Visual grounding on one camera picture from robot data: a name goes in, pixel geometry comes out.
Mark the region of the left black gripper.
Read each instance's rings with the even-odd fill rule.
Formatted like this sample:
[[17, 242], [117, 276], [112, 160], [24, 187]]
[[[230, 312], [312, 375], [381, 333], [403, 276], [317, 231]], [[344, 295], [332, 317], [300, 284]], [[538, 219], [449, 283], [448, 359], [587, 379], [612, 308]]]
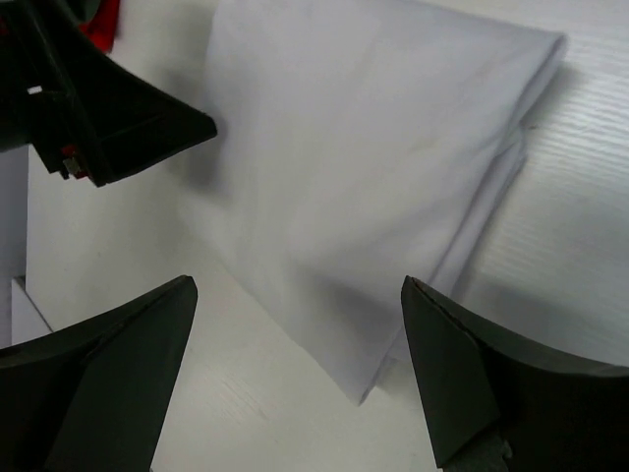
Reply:
[[102, 187], [215, 138], [207, 114], [116, 64], [52, 1], [1, 3], [1, 150]]

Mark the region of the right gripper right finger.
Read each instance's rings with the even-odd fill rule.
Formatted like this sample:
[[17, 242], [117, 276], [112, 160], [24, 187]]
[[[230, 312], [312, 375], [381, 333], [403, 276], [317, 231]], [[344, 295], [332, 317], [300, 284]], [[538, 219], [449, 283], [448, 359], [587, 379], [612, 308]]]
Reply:
[[627, 470], [627, 368], [545, 346], [411, 276], [401, 303], [439, 469]]

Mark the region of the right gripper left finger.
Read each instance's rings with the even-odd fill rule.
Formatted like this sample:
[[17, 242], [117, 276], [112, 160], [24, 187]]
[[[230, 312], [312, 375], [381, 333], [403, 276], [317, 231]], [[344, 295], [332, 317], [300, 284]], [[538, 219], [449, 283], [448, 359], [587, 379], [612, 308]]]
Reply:
[[182, 275], [2, 349], [2, 470], [150, 470], [197, 302]]

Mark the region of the white t-shirt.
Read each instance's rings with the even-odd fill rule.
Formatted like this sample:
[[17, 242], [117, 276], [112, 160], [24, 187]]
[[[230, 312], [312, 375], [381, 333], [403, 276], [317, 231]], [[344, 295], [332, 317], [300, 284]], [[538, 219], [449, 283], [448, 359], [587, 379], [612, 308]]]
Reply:
[[408, 355], [404, 278], [453, 290], [566, 46], [417, 1], [223, 1], [181, 213], [361, 403]]

